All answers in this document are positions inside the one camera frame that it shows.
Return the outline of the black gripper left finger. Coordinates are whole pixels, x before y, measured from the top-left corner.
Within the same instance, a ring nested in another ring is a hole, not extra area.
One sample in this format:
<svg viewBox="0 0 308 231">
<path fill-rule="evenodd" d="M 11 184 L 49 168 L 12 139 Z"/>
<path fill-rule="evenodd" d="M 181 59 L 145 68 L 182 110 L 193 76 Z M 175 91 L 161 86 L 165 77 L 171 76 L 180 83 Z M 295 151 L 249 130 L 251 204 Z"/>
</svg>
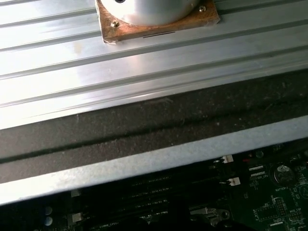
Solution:
<svg viewBox="0 0 308 231">
<path fill-rule="evenodd" d="M 153 215 L 149 222 L 138 219 L 134 224 L 135 231 L 167 231 L 179 220 L 178 208 L 180 196 L 173 195 L 167 198 L 167 210 L 157 215 Z"/>
</svg>

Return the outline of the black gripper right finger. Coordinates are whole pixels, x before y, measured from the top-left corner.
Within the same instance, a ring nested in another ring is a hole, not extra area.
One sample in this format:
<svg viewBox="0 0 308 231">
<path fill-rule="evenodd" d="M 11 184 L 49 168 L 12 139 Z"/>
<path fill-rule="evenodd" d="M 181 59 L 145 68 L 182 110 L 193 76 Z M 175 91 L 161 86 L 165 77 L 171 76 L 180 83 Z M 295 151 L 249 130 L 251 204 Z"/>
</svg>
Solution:
<svg viewBox="0 0 308 231">
<path fill-rule="evenodd" d="M 180 227 L 192 231 L 216 231 L 221 221 L 231 218 L 231 212 L 217 196 L 185 194 L 180 196 Z"/>
</svg>

